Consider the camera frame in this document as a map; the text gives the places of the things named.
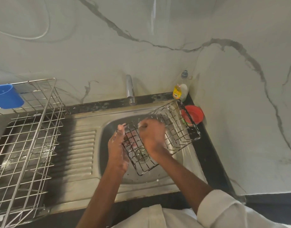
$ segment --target wire dish rack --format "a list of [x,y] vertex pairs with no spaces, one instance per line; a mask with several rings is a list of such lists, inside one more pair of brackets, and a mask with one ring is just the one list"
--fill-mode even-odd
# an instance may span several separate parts
[[[181,116],[185,111],[192,127],[188,127]],[[149,113],[148,118],[157,119],[166,125],[165,148],[174,155],[178,151],[201,138],[197,125],[180,100],[174,100]],[[130,122],[125,126],[125,140],[122,143],[137,174],[142,176],[146,172],[158,166],[146,151],[138,133],[138,122]]]
[[14,117],[0,138],[0,227],[30,222],[45,210],[51,157],[69,113],[55,84],[55,78],[12,84],[24,104],[11,109]]

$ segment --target left hand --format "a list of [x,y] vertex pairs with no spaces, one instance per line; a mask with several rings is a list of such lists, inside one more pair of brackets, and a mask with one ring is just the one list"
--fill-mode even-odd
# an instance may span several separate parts
[[108,141],[108,164],[107,168],[116,169],[125,174],[128,170],[129,158],[122,146],[125,137],[124,125],[118,125],[117,131]]

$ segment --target faucet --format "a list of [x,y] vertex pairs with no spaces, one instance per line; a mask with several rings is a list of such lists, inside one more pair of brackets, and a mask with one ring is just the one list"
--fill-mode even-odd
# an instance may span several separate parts
[[130,105],[136,105],[132,77],[129,74],[126,75],[126,93]]

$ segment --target white shirt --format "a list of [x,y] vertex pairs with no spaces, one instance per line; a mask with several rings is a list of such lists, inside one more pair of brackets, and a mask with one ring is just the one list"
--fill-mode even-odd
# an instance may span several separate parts
[[164,209],[161,205],[146,207],[114,228],[285,228],[221,190],[213,190],[201,202],[197,219],[192,209]]

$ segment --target hand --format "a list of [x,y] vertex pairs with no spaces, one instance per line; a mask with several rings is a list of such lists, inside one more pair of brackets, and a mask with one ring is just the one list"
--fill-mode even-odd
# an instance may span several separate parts
[[117,131],[108,141],[108,164],[107,168],[116,169],[123,175],[128,170],[129,158],[122,146],[125,137],[124,125],[118,125]]
[[170,155],[165,147],[165,124],[156,119],[144,119],[138,124],[140,138],[148,154],[157,162],[166,154]]

